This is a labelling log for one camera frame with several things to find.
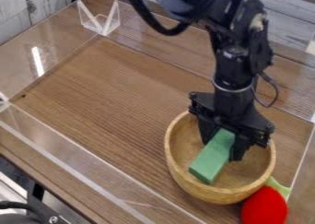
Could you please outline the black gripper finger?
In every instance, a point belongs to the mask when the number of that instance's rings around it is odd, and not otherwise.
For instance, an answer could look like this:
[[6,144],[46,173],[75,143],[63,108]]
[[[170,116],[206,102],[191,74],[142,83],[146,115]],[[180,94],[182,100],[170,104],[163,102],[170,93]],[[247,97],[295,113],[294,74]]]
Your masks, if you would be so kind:
[[251,147],[250,138],[245,135],[237,135],[233,147],[230,149],[230,160],[241,161],[250,147]]
[[218,116],[215,116],[214,118],[200,117],[198,119],[198,126],[202,142],[203,144],[207,144],[211,141],[218,130],[221,129],[221,118]]

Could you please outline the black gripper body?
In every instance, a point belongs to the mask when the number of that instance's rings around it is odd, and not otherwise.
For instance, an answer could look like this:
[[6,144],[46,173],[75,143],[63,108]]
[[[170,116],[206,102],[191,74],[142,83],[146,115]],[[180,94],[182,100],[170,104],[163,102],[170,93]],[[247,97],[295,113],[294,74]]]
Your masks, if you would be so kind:
[[255,83],[250,83],[243,88],[223,88],[215,85],[214,92],[192,91],[188,99],[191,100],[188,112],[195,115],[196,121],[200,117],[218,116],[221,129],[229,130],[235,137],[247,136],[251,146],[269,146],[277,128],[257,109]]

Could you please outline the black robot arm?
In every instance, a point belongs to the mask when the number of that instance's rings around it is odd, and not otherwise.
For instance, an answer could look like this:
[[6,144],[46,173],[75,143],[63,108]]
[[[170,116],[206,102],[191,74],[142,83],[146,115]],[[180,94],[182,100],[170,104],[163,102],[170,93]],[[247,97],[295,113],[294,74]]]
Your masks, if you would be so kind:
[[159,0],[170,15],[200,22],[215,56],[213,92],[190,94],[203,142],[225,128],[235,134],[229,158],[241,160],[254,145],[266,147],[275,126],[255,107],[258,78],[273,64],[269,19],[261,0]]

